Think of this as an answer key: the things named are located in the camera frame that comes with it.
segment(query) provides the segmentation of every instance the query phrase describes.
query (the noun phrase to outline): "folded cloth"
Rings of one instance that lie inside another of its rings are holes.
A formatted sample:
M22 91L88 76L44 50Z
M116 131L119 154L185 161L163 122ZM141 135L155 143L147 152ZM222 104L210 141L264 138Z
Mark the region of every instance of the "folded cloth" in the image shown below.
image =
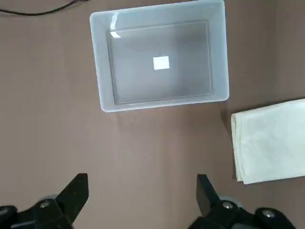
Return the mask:
M232 114L231 126L238 181L305 176L305 99Z

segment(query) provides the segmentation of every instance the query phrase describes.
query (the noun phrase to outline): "brown table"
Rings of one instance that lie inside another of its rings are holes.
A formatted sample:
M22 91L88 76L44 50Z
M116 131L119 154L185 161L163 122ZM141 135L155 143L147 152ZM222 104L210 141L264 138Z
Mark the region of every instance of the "brown table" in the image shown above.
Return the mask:
M87 172L76 228L184 229L199 216L195 181L205 173L247 210L274 207L305 227L304 178L236 182L229 122L236 111L305 97L305 1L226 0L227 102L102 112L89 15L169 2L91 0L48 16L0 16L0 205L27 208Z

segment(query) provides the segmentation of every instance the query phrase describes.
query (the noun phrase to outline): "towel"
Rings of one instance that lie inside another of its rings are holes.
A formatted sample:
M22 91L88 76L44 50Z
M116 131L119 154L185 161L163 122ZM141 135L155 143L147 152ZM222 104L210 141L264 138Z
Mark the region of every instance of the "towel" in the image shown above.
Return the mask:
M305 99L232 114L231 126L238 181L305 176Z

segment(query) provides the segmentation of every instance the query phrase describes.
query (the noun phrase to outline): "screw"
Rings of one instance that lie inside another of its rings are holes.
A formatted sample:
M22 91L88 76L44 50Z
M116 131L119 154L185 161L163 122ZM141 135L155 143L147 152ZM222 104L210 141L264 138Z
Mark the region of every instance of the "screw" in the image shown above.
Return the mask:
M223 206L226 209L232 209L233 208L233 204L231 202L228 202L228 201L223 202Z
M48 205L50 205L50 203L49 203L48 201L45 201L45 202L43 202L43 203L40 204L40 207L41 207L41 208L45 208L45 207L47 207Z
M273 218L275 216L275 214L271 211L271 210L263 210L263 214L268 217L268 218Z

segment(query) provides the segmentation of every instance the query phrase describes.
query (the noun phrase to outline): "translucent plastic container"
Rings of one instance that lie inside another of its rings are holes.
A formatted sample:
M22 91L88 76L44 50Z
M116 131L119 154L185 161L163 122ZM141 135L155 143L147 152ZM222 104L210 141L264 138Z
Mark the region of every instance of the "translucent plastic container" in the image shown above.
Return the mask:
M90 25L103 111L229 97L223 0L96 12Z

